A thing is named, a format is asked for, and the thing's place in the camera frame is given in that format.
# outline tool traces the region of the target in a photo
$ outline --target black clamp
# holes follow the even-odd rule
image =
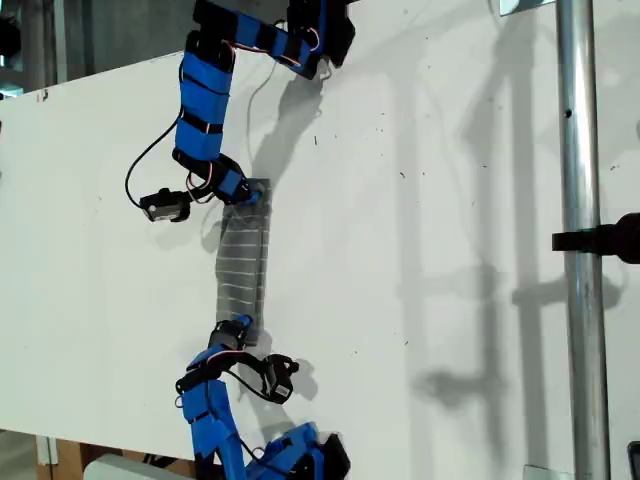
[[[640,264],[640,213],[629,213],[615,225],[555,233],[553,251],[617,255],[625,263]]]
[[[183,222],[189,218],[191,198],[186,192],[172,192],[161,188],[158,193],[140,199],[140,208],[152,222],[171,220],[173,223]]]

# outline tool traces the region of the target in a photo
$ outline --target floor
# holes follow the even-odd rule
[[[0,478],[36,480],[36,443],[32,435],[0,433]]]

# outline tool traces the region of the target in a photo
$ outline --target metal bracket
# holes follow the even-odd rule
[[[524,12],[547,3],[554,3],[554,0],[500,0],[500,15]]]
[[[36,452],[38,465],[58,464],[58,446],[55,438],[36,435]]]

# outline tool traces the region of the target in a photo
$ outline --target black connector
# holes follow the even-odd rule
[[[617,255],[625,263],[640,264],[640,213],[629,213],[615,225],[555,233],[553,251]]]
[[[265,364],[265,395],[273,403],[282,405],[293,393],[291,375],[300,369],[300,365],[284,355],[269,355]]]
[[[216,323],[216,327],[209,337],[209,348],[214,345],[224,345],[229,350],[244,349],[249,327],[238,320],[222,320]]]
[[[191,213],[185,193],[172,192],[168,188],[162,188],[158,193],[141,198],[140,208],[152,222],[158,220],[183,222]]]

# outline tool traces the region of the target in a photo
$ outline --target black cable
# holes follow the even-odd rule
[[[249,456],[261,467],[264,467],[268,470],[271,470],[272,472],[282,475],[284,478],[289,478],[290,476],[296,474],[294,470],[291,470],[290,472],[285,472],[284,470],[280,470],[279,468],[274,467],[273,465],[269,465],[267,462],[264,462],[261,458],[258,458],[255,455],[255,453],[253,453],[253,451],[249,448],[249,446],[246,443],[244,443],[244,440],[242,440],[239,435],[238,435],[238,440],[240,440],[240,443],[242,444],[242,448],[244,448],[246,452],[249,454]]]
[[[262,393],[260,393],[259,391],[257,391],[255,388],[253,388],[251,385],[249,385],[247,382],[245,382],[242,378],[240,378],[240,376],[238,376],[237,374],[235,374],[234,372],[232,372],[231,370],[225,370],[224,373],[228,373],[229,375],[231,375],[233,378],[235,378],[236,380],[238,380],[242,385],[245,386],[245,388],[247,390],[249,390],[251,393],[253,393],[256,397],[261,398],[262,400],[266,401],[266,402],[271,402],[271,400],[269,400],[269,398],[267,398],[266,396],[264,396]]]
[[[182,83],[182,63],[183,62],[180,62],[180,66],[178,67],[178,81],[180,83]],[[153,147],[155,147],[158,143],[160,143],[164,137],[169,135],[169,133],[171,133],[171,130],[176,128],[176,125],[178,124],[178,120],[180,120],[180,116],[181,115],[182,115],[182,106],[180,107],[180,111],[178,112],[178,116],[176,117],[175,121],[171,124],[171,126],[169,128],[167,128],[167,130],[162,135],[160,135],[158,138],[156,138],[156,140],[151,145],[149,145],[144,150],[144,152],[142,152],[140,154],[140,156],[133,161],[133,163],[129,167],[129,171],[127,172],[127,176],[124,179],[124,191],[127,193],[127,197],[129,197],[129,201],[137,208],[142,208],[142,207],[140,206],[140,204],[138,202],[136,202],[133,199],[133,197],[131,196],[131,192],[129,191],[129,179],[131,178],[131,173],[133,172],[133,169],[136,168],[136,165],[138,165],[138,163],[140,163],[140,160],[142,160],[144,158],[144,156],[153,149]]]

